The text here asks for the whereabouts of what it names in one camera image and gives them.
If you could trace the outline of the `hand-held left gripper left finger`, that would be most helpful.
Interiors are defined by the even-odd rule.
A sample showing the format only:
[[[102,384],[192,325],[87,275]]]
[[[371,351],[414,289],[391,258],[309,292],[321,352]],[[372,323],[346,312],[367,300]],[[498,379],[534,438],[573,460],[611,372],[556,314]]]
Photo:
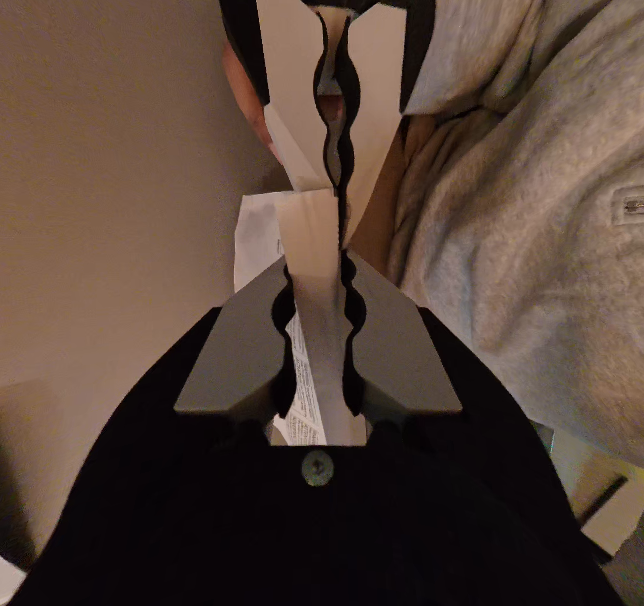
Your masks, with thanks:
[[[285,417],[296,391],[287,325],[296,305],[285,256],[220,309],[174,405],[180,415]]]

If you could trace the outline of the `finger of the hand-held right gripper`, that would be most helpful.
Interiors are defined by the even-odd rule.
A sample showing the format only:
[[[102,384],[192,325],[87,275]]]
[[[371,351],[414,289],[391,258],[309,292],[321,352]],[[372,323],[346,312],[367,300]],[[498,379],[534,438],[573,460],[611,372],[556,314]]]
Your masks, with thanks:
[[[335,78],[345,105],[337,187],[343,249],[366,210],[402,118],[406,20],[405,9],[375,4],[347,19],[335,54]]]
[[[297,192],[332,190],[326,168],[328,129],[318,111],[328,29],[337,33],[339,9],[311,8],[302,0],[256,0],[269,87],[265,125]]]

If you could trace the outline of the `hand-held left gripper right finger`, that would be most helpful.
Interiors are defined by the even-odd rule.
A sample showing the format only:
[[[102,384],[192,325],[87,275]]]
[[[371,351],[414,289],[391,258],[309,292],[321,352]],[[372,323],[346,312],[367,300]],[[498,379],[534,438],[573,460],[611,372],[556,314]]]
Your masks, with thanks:
[[[370,425],[462,412],[419,308],[353,250],[342,252],[345,344],[342,387]]]

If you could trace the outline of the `person's right forearm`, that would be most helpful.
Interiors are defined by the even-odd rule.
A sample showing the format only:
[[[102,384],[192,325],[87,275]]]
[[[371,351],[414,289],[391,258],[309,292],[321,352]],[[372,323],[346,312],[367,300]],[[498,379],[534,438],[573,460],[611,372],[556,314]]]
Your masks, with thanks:
[[[435,0],[405,115],[512,110],[549,61],[612,0]]]

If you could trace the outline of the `person's right hand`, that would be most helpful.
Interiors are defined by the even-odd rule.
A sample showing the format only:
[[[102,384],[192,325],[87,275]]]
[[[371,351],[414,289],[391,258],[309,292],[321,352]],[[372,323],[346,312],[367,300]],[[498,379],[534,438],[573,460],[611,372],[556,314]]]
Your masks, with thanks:
[[[278,160],[279,164],[283,165],[278,149],[267,128],[262,103],[228,40],[225,41],[223,46],[222,66],[236,103],[250,128],[260,142]]]

